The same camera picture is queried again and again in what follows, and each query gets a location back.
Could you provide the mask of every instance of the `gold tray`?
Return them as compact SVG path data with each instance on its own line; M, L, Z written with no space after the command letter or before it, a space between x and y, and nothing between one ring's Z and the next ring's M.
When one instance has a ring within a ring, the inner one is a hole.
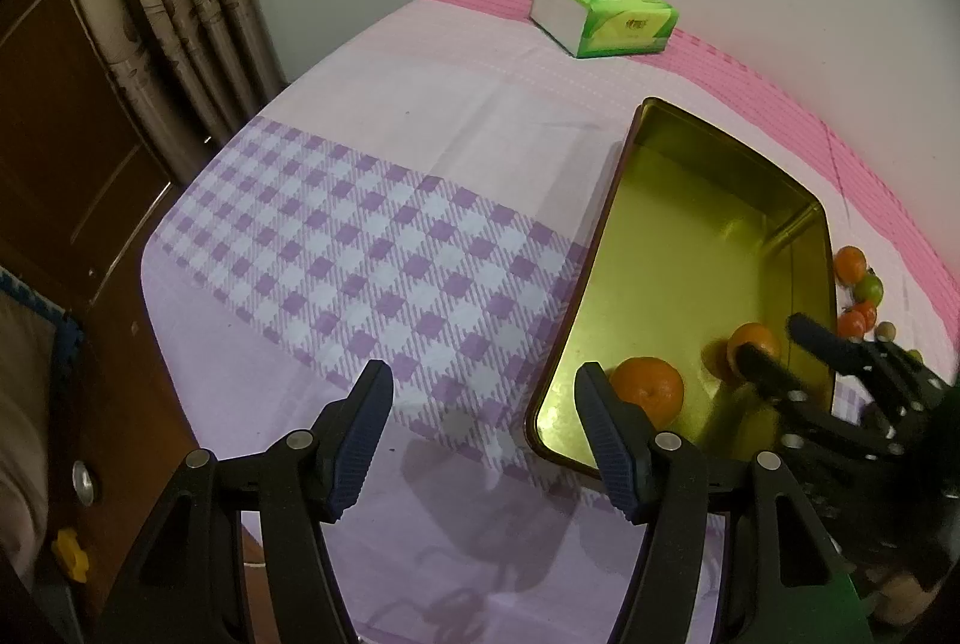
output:
M529 409L541 457L597 476L573 404L577 369L627 357L680 371L683 409L669 426L721 457L747 460L776 441L776 411L726 368L726 339L758 321L781 362L829 409L833 373L789 342L802 311L836 327L823 206L746 145L661 99L637 109L560 335Z

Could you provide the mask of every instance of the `tray rim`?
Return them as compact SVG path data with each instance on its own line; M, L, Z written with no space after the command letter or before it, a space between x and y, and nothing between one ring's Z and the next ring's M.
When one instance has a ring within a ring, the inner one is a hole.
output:
M787 181L794 184L800 190L803 190L805 193L809 194L810 197L812 197L813 202L816 203L819 214L824 223L824 243L826 243L827 246L827 279L829 280L829 284L833 284L833 247L832 243L830 242L827 211L824 209L820 198L817 197L812 191L808 190L808 188L805 188L803 184L786 172L786 170L784 170L782 167L774 164L769 160L769 158L766 158L762 154L758 153L757 150L751 148L744 142L741 142L741 140L736 139L736 137L733 137L732 134L724 132L722 129L714 126L712 123L704 121L702 118L699 118L699 116L694 115L694 113L689 113L687 110L683 110L683 108L680 108L677 105L662 99L661 97L646 97L640 103L640 105L637 106L637 110L635 110L634 118L630 124L630 129L627 132L627 137L625 137L623 142L623 148L619 157L617 158L616 168L613 169L613 175L611 175L607 196L604 198L603 205L601 206L600 215L597 218L597 224L593 228L593 234L590 237L589 246L587 246L587 253L584 255L583 267L580 270L580 275L577 276L577 283L573 287L573 293L570 295L570 302L568 303L565 313L563 314L563 319L560 320L560 329L558 330L557 337L554 340L553 345L550 347L550 353L547 355L546 363L544 364L544 370L541 372L539 379L536 381L536 385L534 385L534 390L530 397L530 403L527 405L526 412L523 415L523 436L526 438L530 448L534 451L534 454L542 457L544 460L549 460L549 462L555 462L561 467L569 468L570 470L586 474L592 479L600 479L600 472L596 468L585 465L579 460L574 460L573 457L568 457L567 455L562 455L560 452L554 451L548 447L544 441L541 440L538 431L536 431L536 417L539 416L539 412L544 405L547 391L549 390L550 384L553 381L553 374L557 372L557 366L560 364L560 357L563 356L563 349L566 347L566 342L570 338L570 331L573 329L573 322L576 320L577 313L580 311L580 304L583 302L584 292L587 291L587 282L589 281L590 272L593 270L593 263L596 260L597 251L600 249L600 241L603 239L603 233L607 227L607 219L610 216L611 207L613 207L613 198L616 196L616 190L620 186L620 181L622 180L623 173L627 167L628 158L631 156L632 144L634 144L635 140L637 139L637 133L640 132L640 127L643 123L643 115L647 108L659 108L664 106L666 106L666 108L675 110L682 115L693 118L698 126L706 125L709 127L710 131L712 131L710 134L717 134L719 139L731 139L738 145L748 149L750 153L755 154L755 156L760 158L760 160L765 161L766 164L773 166L774 169L782 173ZM829 329L835 331L837 313L836 289L831 289L829 291L829 303L830 308L832 309L834 324L834 326L830 327ZM832 400L833 393L836 391L836 374L833 369L829 369L829 376L832 377L832 385L830 386L830 399Z

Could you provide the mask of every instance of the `pink tablecloth border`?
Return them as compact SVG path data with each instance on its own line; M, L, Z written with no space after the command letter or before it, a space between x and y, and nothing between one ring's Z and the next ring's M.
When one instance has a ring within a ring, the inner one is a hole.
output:
M524 22L530 0L435 0ZM925 291L954 344L960 342L960 286L896 195L821 118L734 57L675 29L661 54L626 57L675 72L806 161L890 241ZM826 135L827 148L823 147Z

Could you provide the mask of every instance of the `curtain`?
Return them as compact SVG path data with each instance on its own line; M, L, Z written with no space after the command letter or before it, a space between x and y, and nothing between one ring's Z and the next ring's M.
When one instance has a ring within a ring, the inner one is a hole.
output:
M73 0L144 137L181 184L283 88L253 0Z

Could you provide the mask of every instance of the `tablecloth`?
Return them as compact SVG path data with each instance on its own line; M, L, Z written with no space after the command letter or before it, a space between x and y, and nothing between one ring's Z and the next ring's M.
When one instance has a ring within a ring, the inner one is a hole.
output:
M957 284L826 124L682 31L658 56L578 61L528 9L416 0L381 20L248 123L143 257L176 393L218 457L309 426L367 359L394 369L360 501L325 529L371 642L606 640L642 528L535 457L521 423L648 96L812 190L834 245L882 273L898 342L955 364ZM864 402L838 384L834 412ZM722 543L712 520L691 641L709 639Z

